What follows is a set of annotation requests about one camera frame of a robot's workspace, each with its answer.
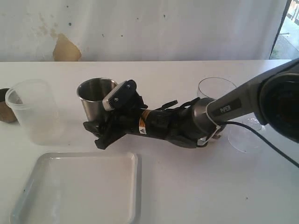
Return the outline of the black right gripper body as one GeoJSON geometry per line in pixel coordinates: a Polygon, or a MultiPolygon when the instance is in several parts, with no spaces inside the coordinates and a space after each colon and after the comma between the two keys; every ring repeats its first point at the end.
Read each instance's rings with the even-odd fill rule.
{"type": "Polygon", "coordinates": [[[138,133],[139,118],[147,108],[142,97],[135,93],[121,109],[112,111],[106,123],[99,123],[96,126],[98,139],[95,140],[95,145],[97,148],[105,150],[124,135],[138,133]]]}

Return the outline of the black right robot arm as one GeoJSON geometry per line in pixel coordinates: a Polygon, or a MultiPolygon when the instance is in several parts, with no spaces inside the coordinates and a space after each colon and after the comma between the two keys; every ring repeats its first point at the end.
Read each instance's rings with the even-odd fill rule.
{"type": "Polygon", "coordinates": [[[133,80],[114,88],[103,102],[106,121],[88,121],[95,144],[105,149],[127,134],[166,140],[174,145],[197,148],[210,140],[232,119],[253,113],[262,125],[299,140],[299,61],[292,60],[266,71],[220,97],[195,98],[181,106],[176,101],[149,110],[136,92],[133,80]]]}

